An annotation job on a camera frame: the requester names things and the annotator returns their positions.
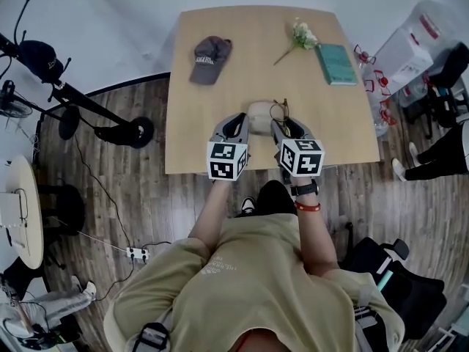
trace black shoe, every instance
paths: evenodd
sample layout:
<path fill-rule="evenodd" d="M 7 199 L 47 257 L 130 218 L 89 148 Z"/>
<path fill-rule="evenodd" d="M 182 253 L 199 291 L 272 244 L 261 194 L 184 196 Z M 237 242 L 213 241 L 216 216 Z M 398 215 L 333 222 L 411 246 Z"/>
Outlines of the black shoe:
<path fill-rule="evenodd" d="M 244 215 L 254 214 L 256 201 L 253 197 L 246 197 L 241 204 L 241 213 Z"/>

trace black pants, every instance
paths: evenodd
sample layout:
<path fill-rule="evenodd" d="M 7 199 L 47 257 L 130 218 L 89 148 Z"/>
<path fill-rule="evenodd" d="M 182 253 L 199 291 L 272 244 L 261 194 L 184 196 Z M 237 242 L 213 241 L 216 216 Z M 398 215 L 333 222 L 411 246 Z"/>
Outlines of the black pants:
<path fill-rule="evenodd" d="M 408 169 L 405 172 L 407 180 L 429 180 L 466 173 L 468 168 L 462 148 L 462 125 L 452 128 L 417 158 L 422 165 Z"/>
<path fill-rule="evenodd" d="M 256 210 L 253 213 L 241 213 L 237 218 L 270 214 L 297 215 L 295 203 L 288 194 L 288 190 L 277 180 L 271 180 L 261 188 L 256 201 Z"/>

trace flower stem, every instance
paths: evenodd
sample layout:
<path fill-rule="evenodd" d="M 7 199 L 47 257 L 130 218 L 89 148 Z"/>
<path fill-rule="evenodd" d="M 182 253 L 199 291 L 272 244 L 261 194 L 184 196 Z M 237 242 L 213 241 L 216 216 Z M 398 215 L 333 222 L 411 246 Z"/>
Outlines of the flower stem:
<path fill-rule="evenodd" d="M 273 63 L 275 66 L 280 60 L 282 60 L 286 55 L 288 55 L 290 52 L 292 52 L 295 49 L 295 44 L 292 44 L 290 48 L 287 49 L 287 52 L 285 52 L 283 55 L 281 55 L 276 62 Z"/>

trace round table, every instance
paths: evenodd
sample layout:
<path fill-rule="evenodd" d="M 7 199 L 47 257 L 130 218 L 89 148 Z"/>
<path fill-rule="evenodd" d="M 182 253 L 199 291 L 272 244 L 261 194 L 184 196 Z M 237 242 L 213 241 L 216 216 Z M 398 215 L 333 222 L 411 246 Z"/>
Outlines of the round table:
<path fill-rule="evenodd" d="M 43 218 L 36 178 L 31 165 L 22 155 L 13 159 L 10 165 L 6 191 L 19 193 L 21 210 L 27 210 L 26 227 L 9 229 L 12 241 L 17 241 L 24 247 L 17 243 L 13 246 L 29 268 L 39 268 L 44 255 Z"/>

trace red bracelet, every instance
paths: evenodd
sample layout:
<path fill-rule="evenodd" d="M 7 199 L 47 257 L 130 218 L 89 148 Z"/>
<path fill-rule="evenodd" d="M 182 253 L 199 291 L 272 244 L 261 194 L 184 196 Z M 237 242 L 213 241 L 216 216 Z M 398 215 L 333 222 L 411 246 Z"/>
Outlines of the red bracelet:
<path fill-rule="evenodd" d="M 295 206 L 298 210 L 310 211 L 312 213 L 315 213 L 315 212 L 321 210 L 321 204 L 320 203 L 318 203 L 316 206 L 306 206 L 306 205 L 303 205 L 302 203 L 299 203 L 298 201 L 296 201 Z"/>

